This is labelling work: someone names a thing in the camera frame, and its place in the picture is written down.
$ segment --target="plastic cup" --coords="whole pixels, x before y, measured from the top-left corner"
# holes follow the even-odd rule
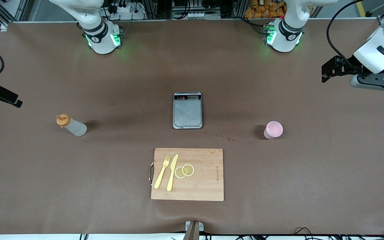
[[[263,134],[265,135],[265,138],[274,139],[279,137],[283,130],[284,129],[279,122],[272,121],[266,125],[265,132]]]

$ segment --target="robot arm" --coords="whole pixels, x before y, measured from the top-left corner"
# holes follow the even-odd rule
[[[384,23],[351,58],[335,56],[326,62],[321,70],[322,82],[334,76],[352,74],[354,76],[349,81],[352,87],[384,91]]]
[[[107,54],[121,46],[122,33],[118,25],[103,20],[99,8],[103,0],[50,0],[75,18],[85,32],[90,47]]]
[[[279,52],[290,52],[299,44],[302,29],[310,17],[308,5],[326,6],[336,3],[337,0],[285,0],[287,12],[283,19],[276,19],[273,25],[273,34],[265,36],[267,45]]]

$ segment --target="yellow plastic knife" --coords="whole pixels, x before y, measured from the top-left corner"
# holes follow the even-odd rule
[[[174,170],[176,169],[176,163],[177,163],[178,157],[179,157],[179,155],[176,154],[173,158],[173,161],[171,162],[171,165],[170,165],[171,174],[170,174],[170,179],[168,180],[167,191],[171,191],[173,189]]]

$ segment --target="electronic device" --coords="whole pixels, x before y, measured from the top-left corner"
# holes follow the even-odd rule
[[[173,127],[200,129],[202,127],[202,94],[177,92],[173,97]]]

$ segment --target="fork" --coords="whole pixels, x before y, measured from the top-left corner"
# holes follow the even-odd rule
[[[163,162],[163,168],[161,169],[160,175],[157,178],[157,181],[155,182],[154,188],[158,189],[160,188],[161,181],[163,179],[164,171],[168,167],[168,164],[170,163],[170,157],[166,156],[166,159]]]

